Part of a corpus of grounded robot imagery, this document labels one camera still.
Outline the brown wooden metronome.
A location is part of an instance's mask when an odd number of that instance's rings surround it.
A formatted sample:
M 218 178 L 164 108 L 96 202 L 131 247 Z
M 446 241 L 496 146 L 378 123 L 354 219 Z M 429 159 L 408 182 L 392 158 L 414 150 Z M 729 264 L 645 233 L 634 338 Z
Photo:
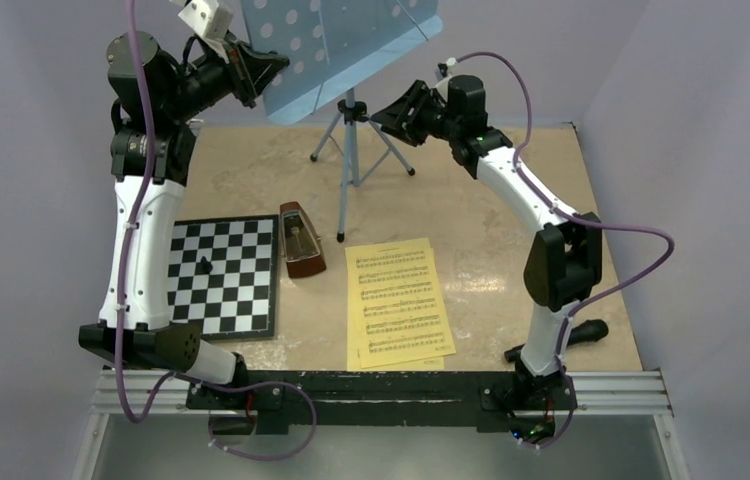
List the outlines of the brown wooden metronome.
M 320 238 L 303 207 L 295 201 L 281 204 L 280 219 L 288 276 L 302 279 L 326 271 Z

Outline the blue tripod music stand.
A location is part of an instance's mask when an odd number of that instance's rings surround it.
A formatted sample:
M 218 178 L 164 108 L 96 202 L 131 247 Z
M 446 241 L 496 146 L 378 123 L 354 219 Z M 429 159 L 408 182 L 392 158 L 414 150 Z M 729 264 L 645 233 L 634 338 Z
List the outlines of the blue tripod music stand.
M 436 1 L 244 1 L 242 16 L 253 47 L 284 55 L 289 65 L 263 94 L 267 118 L 294 125 L 330 102 L 334 115 L 310 155 L 317 161 L 338 125 L 344 127 L 339 219 L 344 241 L 348 191 L 370 176 L 361 171 L 357 130 L 369 126 L 409 176 L 416 171 L 356 97 L 363 81 L 430 41 L 443 29 Z

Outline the clear plastic metronome cover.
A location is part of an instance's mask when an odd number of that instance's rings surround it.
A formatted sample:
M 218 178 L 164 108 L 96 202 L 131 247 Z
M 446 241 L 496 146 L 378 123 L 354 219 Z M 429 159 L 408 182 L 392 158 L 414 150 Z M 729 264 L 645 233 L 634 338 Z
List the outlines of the clear plastic metronome cover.
M 286 211 L 281 216 L 285 259 L 297 262 L 316 258 L 321 254 L 318 237 L 305 213 Z

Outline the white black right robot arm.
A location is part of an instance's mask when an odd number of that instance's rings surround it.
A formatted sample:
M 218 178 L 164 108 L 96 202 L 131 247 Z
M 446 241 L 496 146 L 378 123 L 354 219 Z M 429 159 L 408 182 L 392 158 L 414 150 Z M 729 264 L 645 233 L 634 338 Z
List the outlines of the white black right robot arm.
M 490 125 L 486 91 L 476 76 L 453 76 L 435 88 L 417 80 L 371 118 L 383 133 L 413 147 L 430 137 L 447 142 L 456 163 L 532 234 L 523 282 L 533 310 L 512 392 L 524 406 L 539 405 L 551 394 L 551 380 L 563 374 L 575 310 L 602 279 L 597 216 L 560 201 L 521 161 L 513 142 Z

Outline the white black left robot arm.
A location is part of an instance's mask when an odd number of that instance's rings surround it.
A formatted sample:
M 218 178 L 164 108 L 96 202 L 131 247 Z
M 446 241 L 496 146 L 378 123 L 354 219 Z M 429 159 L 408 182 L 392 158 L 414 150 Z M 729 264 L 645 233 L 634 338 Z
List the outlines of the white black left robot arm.
M 169 303 L 168 257 L 197 141 L 190 121 L 227 97 L 253 107 L 289 65 L 275 51 L 258 51 L 233 34 L 220 50 L 191 37 L 198 58 L 176 58 L 150 34 L 114 38 L 106 50 L 115 99 L 109 147 L 117 216 L 113 260 L 97 319 L 83 325 L 79 345 L 112 365 L 168 370 L 210 385 L 223 408 L 248 399 L 238 375 L 241 357 L 203 340 L 194 325 L 177 323 Z

